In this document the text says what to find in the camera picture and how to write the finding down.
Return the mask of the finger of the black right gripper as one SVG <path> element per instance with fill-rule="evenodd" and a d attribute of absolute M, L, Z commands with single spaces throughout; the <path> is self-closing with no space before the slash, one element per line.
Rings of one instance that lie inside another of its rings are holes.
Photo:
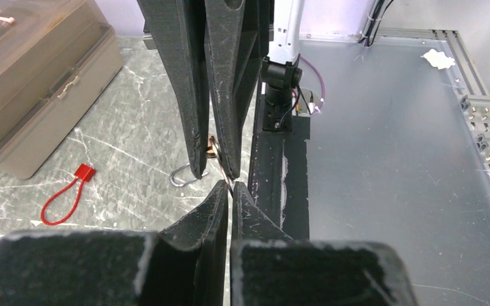
<path fill-rule="evenodd" d="M 205 3 L 145 0 L 138 5 L 175 93 L 191 172 L 200 179 L 209 130 Z"/>
<path fill-rule="evenodd" d="M 205 54 L 225 174 L 241 173 L 242 131 L 269 49 L 273 1 L 206 1 Z"/>

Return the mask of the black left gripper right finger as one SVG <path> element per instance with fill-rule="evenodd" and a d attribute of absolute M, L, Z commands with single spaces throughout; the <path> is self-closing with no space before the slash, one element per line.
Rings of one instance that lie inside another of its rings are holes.
<path fill-rule="evenodd" d="M 294 240 L 233 190 L 232 305 L 416 305 L 405 264 L 380 242 Z"/>

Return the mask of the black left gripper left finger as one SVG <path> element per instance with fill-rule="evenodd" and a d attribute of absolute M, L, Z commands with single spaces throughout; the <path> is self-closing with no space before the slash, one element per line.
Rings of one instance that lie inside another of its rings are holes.
<path fill-rule="evenodd" d="M 0 305 L 222 305 L 228 188 L 164 230 L 25 230 L 0 240 Z"/>

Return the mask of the brass padlock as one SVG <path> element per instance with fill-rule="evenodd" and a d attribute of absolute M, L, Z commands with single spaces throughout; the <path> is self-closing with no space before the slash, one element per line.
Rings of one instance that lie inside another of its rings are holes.
<path fill-rule="evenodd" d="M 194 176 L 185 177 L 183 175 L 184 172 L 187 172 L 189 170 L 190 163 L 183 164 L 173 169 L 168 176 L 170 184 L 177 188 L 183 188 L 198 181 L 198 179 Z"/>

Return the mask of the silver key bunch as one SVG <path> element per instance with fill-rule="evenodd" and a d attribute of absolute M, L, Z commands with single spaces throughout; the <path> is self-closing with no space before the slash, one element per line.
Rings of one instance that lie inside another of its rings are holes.
<path fill-rule="evenodd" d="M 220 149 L 219 143 L 218 143 L 218 141 L 214 135 L 209 135 L 209 137 L 208 137 L 206 154 L 207 154 L 208 159 L 216 159 L 217 160 L 219 168 L 221 169 L 223 179 L 226 183 L 227 189 L 228 189 L 231 197 L 234 197 L 234 189 L 233 189 L 233 185 L 232 185 L 233 181 L 226 174 L 226 172 L 224 170 L 223 160 L 221 157 L 221 149 Z"/>

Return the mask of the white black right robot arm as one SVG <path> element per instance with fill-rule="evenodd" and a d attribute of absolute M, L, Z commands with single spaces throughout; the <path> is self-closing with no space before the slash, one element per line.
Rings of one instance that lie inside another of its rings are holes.
<path fill-rule="evenodd" d="M 303 1 L 140 1 L 145 29 L 174 90 L 196 179 L 204 174 L 214 117 L 219 163 L 241 171 L 244 119 L 262 86 L 262 129 L 292 128 L 292 92 L 302 71 L 299 30 Z"/>

